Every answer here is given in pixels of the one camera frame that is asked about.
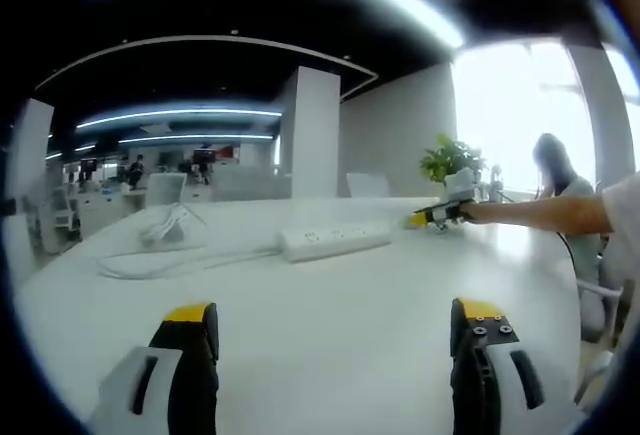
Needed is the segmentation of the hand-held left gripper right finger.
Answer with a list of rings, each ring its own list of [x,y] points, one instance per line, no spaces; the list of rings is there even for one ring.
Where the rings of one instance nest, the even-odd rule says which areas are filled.
[[[456,435],[572,434],[586,418],[556,360],[491,303],[452,301],[450,357]]]

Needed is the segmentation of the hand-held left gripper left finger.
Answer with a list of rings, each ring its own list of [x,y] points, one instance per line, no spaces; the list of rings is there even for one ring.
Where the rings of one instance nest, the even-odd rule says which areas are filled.
[[[177,307],[99,387],[94,434],[215,434],[219,330],[213,302]]]

